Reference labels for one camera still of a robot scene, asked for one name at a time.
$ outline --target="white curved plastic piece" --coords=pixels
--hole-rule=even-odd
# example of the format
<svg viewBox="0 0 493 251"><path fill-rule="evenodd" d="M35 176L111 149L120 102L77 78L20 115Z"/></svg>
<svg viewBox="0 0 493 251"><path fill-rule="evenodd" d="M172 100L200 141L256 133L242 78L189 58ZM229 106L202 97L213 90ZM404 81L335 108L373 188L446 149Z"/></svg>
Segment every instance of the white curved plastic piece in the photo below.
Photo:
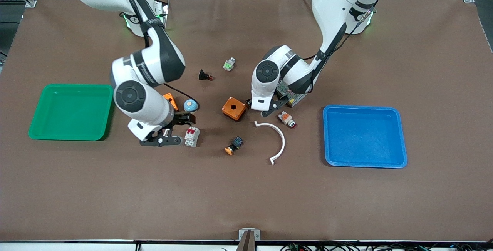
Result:
<svg viewBox="0 0 493 251"><path fill-rule="evenodd" d="M282 139L282 147L280 148L279 153L277 153L275 156L270 158L271 164L274 165L274 161L276 160L276 158L279 158L279 156L284 151L284 146L286 145L286 139L284 138L284 134L282 133L282 131L278 127L276 127L276 125L273 125L271 123L260 123L259 124L259 123L257 123L257 121L255 121L255 127L259 127L259 126L269 126L269 127L273 128L274 130L276 130L279 133L280 138Z"/></svg>

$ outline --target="plastic tray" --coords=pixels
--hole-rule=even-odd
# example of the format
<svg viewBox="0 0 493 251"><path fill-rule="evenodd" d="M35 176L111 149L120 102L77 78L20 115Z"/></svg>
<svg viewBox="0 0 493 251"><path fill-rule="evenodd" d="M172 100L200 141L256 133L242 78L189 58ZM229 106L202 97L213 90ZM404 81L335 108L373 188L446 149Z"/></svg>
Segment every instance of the plastic tray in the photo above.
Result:
<svg viewBox="0 0 493 251"><path fill-rule="evenodd" d="M49 84L29 128L32 139L97 141L106 132L113 88L95 84Z"/></svg>
<svg viewBox="0 0 493 251"><path fill-rule="evenodd" d="M407 165L399 112L392 107L324 108L325 159L333 166L402 168Z"/></svg>

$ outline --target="green tray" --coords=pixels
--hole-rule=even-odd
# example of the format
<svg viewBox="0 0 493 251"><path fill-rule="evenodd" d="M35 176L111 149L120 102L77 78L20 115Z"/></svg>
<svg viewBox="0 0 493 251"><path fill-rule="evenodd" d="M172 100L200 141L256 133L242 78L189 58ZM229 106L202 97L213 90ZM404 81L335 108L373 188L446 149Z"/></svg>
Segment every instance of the green tray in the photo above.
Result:
<svg viewBox="0 0 493 251"><path fill-rule="evenodd" d="M37 103L29 137L97 141L106 131L112 99L109 85L49 84Z"/></svg>

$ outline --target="black cable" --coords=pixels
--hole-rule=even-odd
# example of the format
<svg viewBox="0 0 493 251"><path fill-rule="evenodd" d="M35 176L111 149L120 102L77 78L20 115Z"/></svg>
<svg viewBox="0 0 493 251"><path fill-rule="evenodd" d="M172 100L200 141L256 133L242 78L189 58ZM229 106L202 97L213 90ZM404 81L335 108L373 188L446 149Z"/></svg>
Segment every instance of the black cable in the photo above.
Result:
<svg viewBox="0 0 493 251"><path fill-rule="evenodd" d="M142 16L141 16L141 12L139 11L139 8L137 7L137 4L135 4L135 0L128 0L130 2L130 5L132 6L132 9L134 10L134 13L135 15L137 16L137 18L139 18L139 21L142 22L143 19L142 19ZM146 48L149 47L149 35L146 33L146 32L143 32L143 36L144 36L144 42L146 44Z"/></svg>
<svg viewBox="0 0 493 251"><path fill-rule="evenodd" d="M300 245L300 246L306 249L306 251L313 251L308 245Z"/></svg>
<svg viewBox="0 0 493 251"><path fill-rule="evenodd" d="M348 245L348 246L352 246L352 247L356 248L356 250L358 250L358 251L361 251L358 247L356 247L355 245L353 245L353 244L351 244L349 242L346 242L345 244Z"/></svg>
<svg viewBox="0 0 493 251"><path fill-rule="evenodd" d="M375 9L375 5L377 5L378 1L379 1L379 0L376 0L376 1L375 1L375 3L373 4L373 9ZM338 47L334 48L334 50L332 50L330 53L326 54L326 55L324 56L325 61L324 61L324 62L320 62L320 63L326 63L326 62L327 62L326 60L328 60L328 58L329 58L330 56L332 56L332 54L334 54L334 53L335 53L338 49L340 49L340 48L344 45L344 43L347 41L347 39L348 39L348 38L352 35L352 33L353 33L353 32L354 32L354 31L355 31L355 30L359 27L359 25L361 25L361 23L362 23L362 22L358 22L358 23L356 24L356 26L354 26L354 28L352 29L352 31L351 31L351 32L350 32L350 33L349 33L349 34L348 34L348 35L344 38L344 40L342 41L342 43L341 43ZM314 58L315 56L316 56L316 54L315 54L315 55L313 55L313 56L311 56L311 57L308 57L308 58L306 58L306 59L303 59L303 60L309 60L309 59L311 59L311 58ZM315 78L315 77L313 77L313 72L312 72L312 77L310 78L310 91L308 91L307 93L312 93L312 91L313 91L313 79L314 79L314 78Z"/></svg>
<svg viewBox="0 0 493 251"><path fill-rule="evenodd" d="M440 244L439 242L437 242L437 243L433 244L430 248L428 248L428 250L431 250L433 247L435 247L435 246L437 246L437 245L439 245L439 244Z"/></svg>
<svg viewBox="0 0 493 251"><path fill-rule="evenodd" d="M302 58L302 60L309 60L309 59L315 58L315 56L316 56L316 55L317 55L317 54L315 54L315 55L313 55L313 56L310 56L310 57L308 57L308 58Z"/></svg>
<svg viewBox="0 0 493 251"><path fill-rule="evenodd" d="M135 242L135 251L141 251L142 244L140 241Z"/></svg>
<svg viewBox="0 0 493 251"><path fill-rule="evenodd" d="M197 103L197 109L196 109L195 111L198 111L198 110L200 109L200 104L199 104L199 102L198 102L197 100L195 100L192 96L188 95L187 93L185 93L185 92L183 92L183 91L181 91L181 90L178 90L178 89L174 88L173 86L170 86L170 85L169 85L169 84L167 84L167 83L163 83L163 84L164 84L165 86L167 86L167 87L171 88L172 90L174 90L174 91L176 91L176 92L179 92L179 93L181 93L181 94L185 95L186 97L188 97L188 98L190 98L190 99L194 100L194 101Z"/></svg>

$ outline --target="blue tray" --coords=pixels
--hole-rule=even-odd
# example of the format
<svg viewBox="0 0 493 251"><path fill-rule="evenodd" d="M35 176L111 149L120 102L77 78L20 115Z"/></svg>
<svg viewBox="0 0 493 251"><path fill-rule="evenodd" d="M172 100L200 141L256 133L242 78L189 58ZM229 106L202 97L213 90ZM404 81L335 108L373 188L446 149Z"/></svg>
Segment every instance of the blue tray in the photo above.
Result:
<svg viewBox="0 0 493 251"><path fill-rule="evenodd" d="M325 159L333 166L402 168L407 165L399 112L392 107L324 108Z"/></svg>

